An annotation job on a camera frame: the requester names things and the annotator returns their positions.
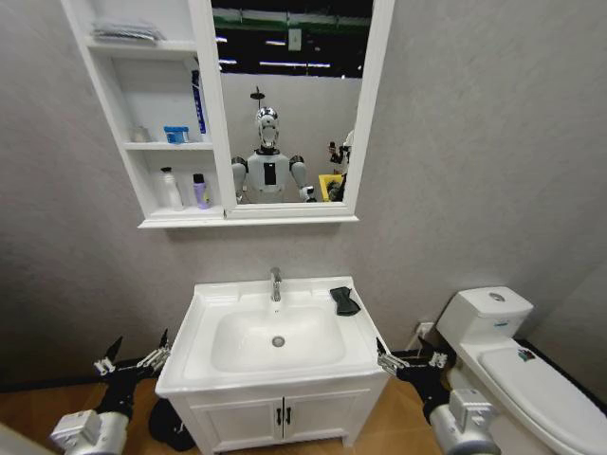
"faucet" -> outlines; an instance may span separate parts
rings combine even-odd
[[[281,301],[281,269],[272,267],[269,269],[269,280],[272,282],[272,301]]]

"sticker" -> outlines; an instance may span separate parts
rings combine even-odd
[[[526,362],[527,360],[533,360],[535,358],[535,354],[527,349],[519,349],[519,357]]]

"blue container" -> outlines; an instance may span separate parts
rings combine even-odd
[[[165,126],[164,133],[167,135],[167,142],[170,144],[183,144],[188,142],[188,132],[190,128],[187,126]]]

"sink basin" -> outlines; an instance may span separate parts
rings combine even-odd
[[[314,306],[226,315],[215,332],[212,365],[223,372],[262,372],[336,362],[345,348],[335,319]]]
[[[352,289],[354,316],[336,315],[329,294]],[[377,329],[352,278],[283,280],[280,304],[270,283],[197,284],[171,356],[156,385],[160,395],[296,383],[381,373]]]

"mirror frame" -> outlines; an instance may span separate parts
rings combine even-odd
[[[203,55],[207,55],[207,58],[200,60],[200,73],[207,114],[211,124],[219,189],[227,220],[247,220],[251,224],[260,225],[336,223],[358,220],[355,209],[359,197],[360,179],[364,159],[367,155],[369,134],[375,113],[377,91],[386,55],[394,5],[395,0],[374,1],[354,128],[352,150],[356,153],[353,154],[348,167],[348,184],[343,202],[330,204],[326,202],[238,204],[231,169],[228,124],[221,85],[221,72],[219,71],[219,56],[215,42],[212,0],[190,0],[193,18],[197,18],[201,24],[201,27],[194,28],[196,44]]]

